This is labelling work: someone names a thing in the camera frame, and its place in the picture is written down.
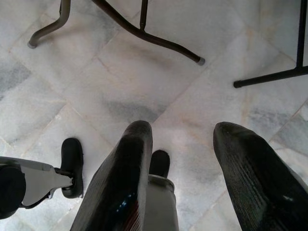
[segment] black table leg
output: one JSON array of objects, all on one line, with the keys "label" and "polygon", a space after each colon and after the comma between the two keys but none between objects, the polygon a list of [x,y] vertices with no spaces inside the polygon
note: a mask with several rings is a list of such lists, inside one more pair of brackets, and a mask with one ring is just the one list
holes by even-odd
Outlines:
[{"label": "black table leg", "polygon": [[28,47],[32,49],[36,48],[38,45],[38,41],[41,37],[63,27],[68,20],[70,10],[71,10],[71,0],[61,0],[59,19],[54,23],[51,23],[48,26],[35,32],[32,35],[30,41],[28,42]]},{"label": "black table leg", "polygon": [[245,80],[235,81],[233,83],[235,88],[254,85],[258,83],[265,83],[284,78],[291,78],[308,74],[308,66],[303,66],[304,60],[304,45],[305,45],[305,30],[306,30],[306,15],[307,15],[307,0],[301,0],[299,29],[298,29],[298,44],[297,44],[297,58],[296,68],[292,70],[282,71],[274,74],[250,78]]}]

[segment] white marble tile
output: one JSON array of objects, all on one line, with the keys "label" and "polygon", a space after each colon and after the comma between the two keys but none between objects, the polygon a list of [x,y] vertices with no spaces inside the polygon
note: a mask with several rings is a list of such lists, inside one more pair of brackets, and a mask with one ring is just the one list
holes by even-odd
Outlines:
[{"label": "white marble tile", "polygon": [[109,0],[108,3],[130,21],[140,10],[142,0]]},{"label": "white marble tile", "polygon": [[245,88],[235,89],[233,81],[257,72],[277,54],[258,34],[243,31],[158,121],[172,118],[165,126],[181,126],[200,143],[212,147],[216,123],[241,124],[246,116]]},{"label": "white marble tile", "polygon": [[[139,18],[138,15],[134,19],[135,25],[139,25]],[[146,31],[178,43],[211,63],[243,26],[243,21],[227,0],[154,0],[149,3]],[[168,54],[172,59],[181,56],[173,51],[162,50],[160,53],[155,57],[161,62]]]},{"label": "white marble tile", "polygon": [[[295,63],[283,54],[259,75],[293,68]],[[301,76],[246,87],[242,125],[270,139],[308,98],[308,78]]]},{"label": "white marble tile", "polygon": [[[260,32],[282,52],[296,60],[300,0],[261,0]],[[304,63],[308,64],[308,52],[304,53]]]},{"label": "white marble tile", "polygon": [[48,84],[0,51],[0,137],[20,156],[64,105]]},{"label": "white marble tile", "polygon": [[61,93],[93,56],[118,32],[119,27],[93,2],[72,1],[67,23],[27,47],[32,34],[58,18],[55,2],[17,41],[12,53]]},{"label": "white marble tile", "polygon": [[[147,64],[155,71],[145,73],[144,66],[135,63],[129,70],[138,72],[141,69],[144,73],[125,74],[116,70],[113,73],[112,67],[94,59],[64,91],[64,95],[79,113],[115,144],[129,123],[140,119],[154,122],[196,77],[196,74],[189,76],[189,70],[184,67],[173,70],[167,66],[161,68],[157,62]],[[199,66],[193,64],[193,67],[201,72]]]},{"label": "white marble tile", "polygon": [[51,229],[51,231],[68,231],[71,229],[74,219],[77,215],[81,202],[76,204],[74,208],[67,212],[65,216]]},{"label": "white marble tile", "polygon": [[79,201],[79,198],[67,199],[61,190],[56,190],[51,200],[44,200],[32,209],[20,208],[17,215],[23,222],[34,227],[35,231],[50,230]]},{"label": "white marble tile", "polygon": [[81,142],[84,154],[83,180],[87,188],[112,147],[70,105],[61,110],[23,158],[60,167],[61,146],[69,137],[75,137]]},{"label": "white marble tile", "polygon": [[308,103],[274,136],[273,140],[308,157]]},{"label": "white marble tile", "polygon": [[0,230],[3,231],[36,231],[31,225],[23,222],[18,214],[19,210],[9,218],[0,220]]},{"label": "white marble tile", "polygon": [[219,230],[219,231],[241,231],[241,226],[236,217],[234,208],[228,192],[225,192],[206,211],[202,218],[190,229],[190,231]]},{"label": "white marble tile", "polygon": [[214,151],[184,127],[172,124],[173,119],[165,117],[153,124],[153,151],[163,149],[170,155],[168,178],[175,185],[180,230],[187,231],[226,186]]},{"label": "white marble tile", "polygon": [[308,185],[308,157],[290,148],[274,148],[277,146],[276,141],[271,141],[269,144],[277,155]]},{"label": "white marble tile", "polygon": [[14,156],[13,154],[16,154],[16,151],[13,150],[13,147],[11,147],[5,140],[0,138],[0,156]]},{"label": "white marble tile", "polygon": [[0,44],[8,49],[55,0],[1,0]]},{"label": "white marble tile", "polygon": [[229,0],[242,20],[255,31],[260,28],[260,0]]}]

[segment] metal bar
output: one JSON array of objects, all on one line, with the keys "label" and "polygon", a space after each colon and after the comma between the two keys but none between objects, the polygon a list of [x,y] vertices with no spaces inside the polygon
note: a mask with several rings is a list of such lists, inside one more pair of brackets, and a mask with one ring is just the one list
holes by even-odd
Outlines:
[{"label": "metal bar", "polygon": [[294,68],[292,70],[281,71],[281,72],[278,72],[278,73],[260,76],[260,77],[256,77],[256,78],[250,78],[250,79],[235,81],[233,83],[233,85],[234,85],[235,88],[241,88],[241,87],[244,87],[244,86],[254,85],[254,84],[258,84],[258,83],[271,82],[271,81],[275,81],[275,80],[279,80],[279,79],[302,76],[302,75],[306,75],[306,74],[308,74],[308,66],[297,67],[297,68]]},{"label": "metal bar", "polygon": [[162,38],[150,35],[135,26],[129,23],[120,13],[118,13],[108,2],[105,0],[93,0],[93,2],[99,6],[106,14],[108,14],[112,19],[114,19],[121,27],[130,32],[131,34],[137,36],[140,39],[143,39],[147,42],[156,44],[158,46],[166,47],[168,49],[174,50],[178,53],[185,55],[191,60],[195,61],[198,65],[202,66],[205,63],[205,59],[191,52],[187,48],[174,43],[167,41]]},{"label": "metal bar", "polygon": [[307,15],[307,0],[301,0],[299,27],[298,27],[297,58],[296,58],[297,68],[302,67],[304,61],[306,15]]},{"label": "metal bar", "polygon": [[60,17],[54,23],[35,32],[28,42],[29,48],[36,48],[41,37],[61,28],[67,22],[71,10],[71,0],[61,0]]},{"label": "metal bar", "polygon": [[304,60],[304,45],[305,45],[305,30],[306,30],[306,15],[307,15],[307,0],[301,0],[300,5],[300,17],[299,17],[299,28],[298,28],[298,44],[297,44],[297,58],[296,58],[296,68],[287,71],[281,71],[278,73],[273,73],[265,76],[260,76],[256,78],[249,78],[245,80],[235,81],[233,86],[235,88],[241,88],[244,86],[271,82],[275,80],[280,80],[284,78],[291,78],[301,75],[308,74],[308,66],[303,66]]},{"label": "metal bar", "polygon": [[142,0],[140,15],[140,30],[144,31],[146,25],[146,15],[148,13],[148,0]]}]

